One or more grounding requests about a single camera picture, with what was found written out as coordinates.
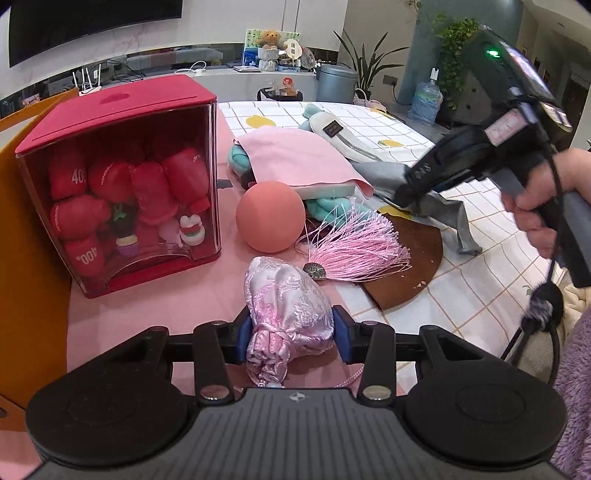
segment pink satin pouch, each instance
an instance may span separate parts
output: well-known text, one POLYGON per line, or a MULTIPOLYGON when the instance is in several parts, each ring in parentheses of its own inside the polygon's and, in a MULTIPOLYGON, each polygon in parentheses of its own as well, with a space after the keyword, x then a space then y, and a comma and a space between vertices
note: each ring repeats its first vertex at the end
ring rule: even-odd
POLYGON ((330 302, 300 268, 256 257, 246 272, 244 293, 254 326, 246 366, 255 385, 278 386, 294 358, 333 347, 330 302))

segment white checkered tablecloth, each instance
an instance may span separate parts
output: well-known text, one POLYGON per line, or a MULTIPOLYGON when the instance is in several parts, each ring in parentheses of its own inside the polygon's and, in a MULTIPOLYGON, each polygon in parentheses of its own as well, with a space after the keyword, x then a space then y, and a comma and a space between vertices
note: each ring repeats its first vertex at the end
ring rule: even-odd
MULTIPOLYGON (((278 127, 297 128, 310 102, 229 102, 220 108, 232 132, 239 137, 253 128, 247 121, 264 116, 278 127)), ((368 108, 338 103, 314 102, 349 127, 371 148, 388 152, 392 161, 413 165, 433 143, 402 122, 368 108), (393 140, 402 147, 388 147, 393 140)), ((363 289, 339 283, 346 307, 355 320, 379 320, 399 333, 418 333, 421 325, 438 325, 494 355, 500 355, 515 333, 529 297, 527 291, 544 281, 548 261, 520 232, 502 207, 499 191, 490 182, 473 181, 443 193, 448 199, 465 203, 470 229, 484 252, 478 257, 457 255, 454 230, 441 228, 444 258, 428 287, 400 307, 382 312, 363 289)), ((413 364, 398 364, 398 383, 409 391, 417 378, 413 364)))

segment gray pillar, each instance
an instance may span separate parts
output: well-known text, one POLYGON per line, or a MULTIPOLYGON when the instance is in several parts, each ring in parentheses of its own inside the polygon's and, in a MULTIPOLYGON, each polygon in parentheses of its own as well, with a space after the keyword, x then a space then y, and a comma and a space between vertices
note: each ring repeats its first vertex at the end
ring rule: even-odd
POLYGON ((476 18, 514 45, 523 14, 521 0, 422 0, 422 3, 421 22, 414 30, 398 94, 398 101, 403 105, 412 102, 417 84, 429 79, 431 69, 439 59, 439 39, 434 35, 428 17, 445 13, 450 18, 476 18))

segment red lid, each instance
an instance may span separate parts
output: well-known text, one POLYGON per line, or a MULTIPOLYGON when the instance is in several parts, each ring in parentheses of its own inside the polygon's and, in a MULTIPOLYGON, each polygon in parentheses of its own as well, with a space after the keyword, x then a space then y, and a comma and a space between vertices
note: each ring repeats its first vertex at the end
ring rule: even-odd
POLYGON ((147 113, 214 103, 216 96, 186 75, 168 75, 125 83, 57 105, 25 137, 23 154, 89 128, 147 113))

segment purple fuzzy sleeve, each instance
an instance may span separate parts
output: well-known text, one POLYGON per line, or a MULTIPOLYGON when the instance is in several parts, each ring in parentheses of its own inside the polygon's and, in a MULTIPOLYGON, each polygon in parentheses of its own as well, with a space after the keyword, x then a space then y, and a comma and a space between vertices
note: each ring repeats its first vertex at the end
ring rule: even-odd
POLYGON ((552 463, 574 480, 591 480, 591 309, 564 344, 554 388, 566 403, 569 420, 552 463))

